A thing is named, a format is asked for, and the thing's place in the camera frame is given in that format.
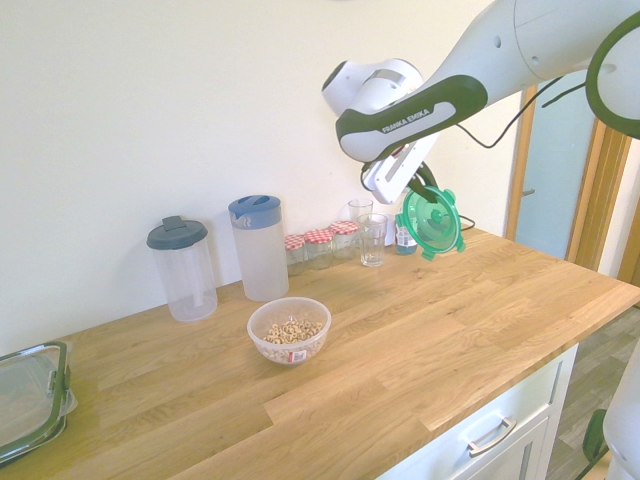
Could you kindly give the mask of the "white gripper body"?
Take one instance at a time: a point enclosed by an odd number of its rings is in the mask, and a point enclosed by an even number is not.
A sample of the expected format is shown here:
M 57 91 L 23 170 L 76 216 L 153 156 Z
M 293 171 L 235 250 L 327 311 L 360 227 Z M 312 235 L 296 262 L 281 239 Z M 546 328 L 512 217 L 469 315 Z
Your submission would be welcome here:
M 417 170 L 425 163 L 438 137 L 438 133 L 427 136 L 399 147 L 384 160 L 365 163 L 362 167 L 363 187 L 380 203 L 395 202 L 411 180 L 418 180 Z M 433 194 L 430 201 L 435 201 Z

